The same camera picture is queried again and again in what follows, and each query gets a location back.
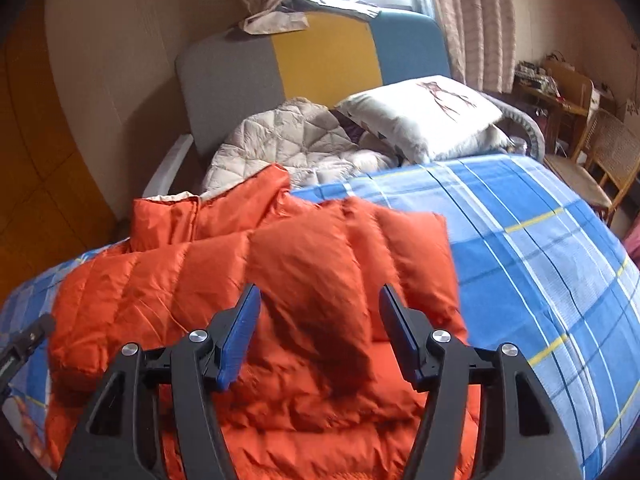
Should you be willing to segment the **orange puffer jacket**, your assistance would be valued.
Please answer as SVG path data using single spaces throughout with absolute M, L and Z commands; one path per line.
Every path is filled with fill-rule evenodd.
M 160 414 L 217 424 L 243 479 L 397 479 L 425 398 L 401 376 L 380 293 L 468 332 L 441 214 L 295 197 L 272 165 L 212 200 L 137 200 L 128 240 L 66 275 L 49 339 L 47 450 L 62 466 L 82 410 L 135 344 L 166 379 Z

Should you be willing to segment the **blue plaid bed sheet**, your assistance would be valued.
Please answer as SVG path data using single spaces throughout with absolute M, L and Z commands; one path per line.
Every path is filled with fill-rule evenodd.
M 298 190 L 272 165 L 215 198 L 136 200 L 129 238 L 6 298 L 3 340 L 55 318 L 11 385 L 38 460 L 62 462 L 124 344 L 174 344 L 248 283 L 262 292 L 259 322 L 215 399 L 243 479 L 399 477 L 425 399 L 390 348 L 384 284 L 472 346 L 516 344 L 582 478 L 612 468 L 638 420 L 638 268 L 547 168 L 490 155 Z

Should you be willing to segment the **wooden chair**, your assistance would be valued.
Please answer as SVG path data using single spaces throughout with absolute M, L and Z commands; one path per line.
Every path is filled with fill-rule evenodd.
M 639 135 L 606 110 L 596 110 L 574 154 L 546 155 L 544 166 L 610 226 L 639 172 Z

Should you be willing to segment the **grey frilled cushion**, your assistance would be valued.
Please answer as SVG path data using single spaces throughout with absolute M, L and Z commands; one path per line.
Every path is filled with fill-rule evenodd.
M 526 154 L 530 158 L 536 159 L 537 162 L 543 162 L 546 154 L 546 140 L 544 140 L 541 128 L 533 118 L 519 108 L 501 101 L 489 93 L 482 92 L 482 96 L 501 110 L 503 120 L 508 120 L 516 125 L 515 136 L 527 143 L 528 151 Z

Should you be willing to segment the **white printed pillow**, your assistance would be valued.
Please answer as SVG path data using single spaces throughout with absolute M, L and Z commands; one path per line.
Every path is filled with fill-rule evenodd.
M 510 148 L 502 111 L 480 92 L 444 76 L 409 79 L 359 92 L 335 109 L 380 136 L 412 164 Z

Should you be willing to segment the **beige quilted jacket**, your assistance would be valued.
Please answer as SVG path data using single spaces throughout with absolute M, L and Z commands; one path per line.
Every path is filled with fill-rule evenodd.
M 294 98 L 243 119 L 226 137 L 207 168 L 203 195 L 227 192 L 272 164 L 288 172 L 292 188 L 306 188 L 392 169 L 399 158 L 337 110 Z

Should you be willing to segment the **cluttered wooden desk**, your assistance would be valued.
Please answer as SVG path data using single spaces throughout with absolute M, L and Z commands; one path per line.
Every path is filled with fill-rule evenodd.
M 617 113 L 609 88 L 602 89 L 557 58 L 546 58 L 541 64 L 519 62 L 512 92 L 540 125 L 547 154 L 572 156 L 597 110 Z

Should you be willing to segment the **grey yellow blue headboard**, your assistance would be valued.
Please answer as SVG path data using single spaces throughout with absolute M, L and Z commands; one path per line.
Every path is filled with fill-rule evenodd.
M 298 32 L 250 36 L 237 28 L 187 47 L 176 70 L 195 149 L 209 162 L 244 118 L 302 96 L 334 106 L 383 84 L 450 76 L 438 24 L 383 10 L 373 20 L 314 11 Z

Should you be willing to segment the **beige cloth on headboard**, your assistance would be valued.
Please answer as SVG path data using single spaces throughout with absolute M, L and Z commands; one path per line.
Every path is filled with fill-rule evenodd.
M 309 27 L 304 12 L 283 12 L 273 10 L 246 18 L 240 23 L 240 29 L 252 36 L 269 36 L 299 32 Z

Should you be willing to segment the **pink striped curtain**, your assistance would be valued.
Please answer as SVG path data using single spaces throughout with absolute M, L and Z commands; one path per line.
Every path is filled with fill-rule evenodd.
M 247 18 L 273 10 L 327 10 L 372 21 L 382 13 L 374 4 L 358 0 L 242 0 L 242 3 Z M 513 0 L 434 0 L 434 3 L 454 78 L 477 90 L 509 93 L 516 65 Z

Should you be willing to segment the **grey bed side rail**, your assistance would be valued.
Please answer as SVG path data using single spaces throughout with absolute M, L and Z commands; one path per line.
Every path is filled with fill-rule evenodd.
M 164 196 L 169 194 L 171 185 L 174 183 L 177 174 L 189 153 L 194 139 L 191 133 L 178 136 L 174 144 L 156 168 L 151 180 L 146 185 L 142 197 Z

